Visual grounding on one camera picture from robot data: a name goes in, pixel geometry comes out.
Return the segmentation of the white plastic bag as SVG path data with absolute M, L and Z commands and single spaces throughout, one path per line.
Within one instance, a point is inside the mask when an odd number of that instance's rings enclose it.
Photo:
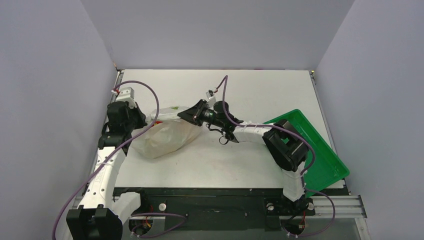
M 178 113 L 188 109 L 178 105 L 161 108 L 155 124 L 134 139 L 130 147 L 144 158 L 155 159 L 190 144 L 201 134 L 202 128 L 178 117 Z

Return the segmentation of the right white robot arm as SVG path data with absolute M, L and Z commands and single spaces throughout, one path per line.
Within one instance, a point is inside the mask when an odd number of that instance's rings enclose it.
M 302 207 L 309 146 L 286 119 L 272 124 L 243 121 L 229 112 L 227 102 L 218 101 L 209 108 L 206 100 L 200 100 L 177 116 L 192 125 L 206 125 L 229 142 L 265 145 L 283 172 L 283 209 L 294 214 Z

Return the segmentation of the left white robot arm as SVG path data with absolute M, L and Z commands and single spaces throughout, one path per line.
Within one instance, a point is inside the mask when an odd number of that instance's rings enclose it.
M 113 194 L 119 169 L 128 154 L 132 132 L 147 125 L 135 101 L 115 101 L 107 106 L 107 122 L 98 140 L 94 176 L 66 223 L 74 240 L 119 240 L 123 220 L 113 211 Z

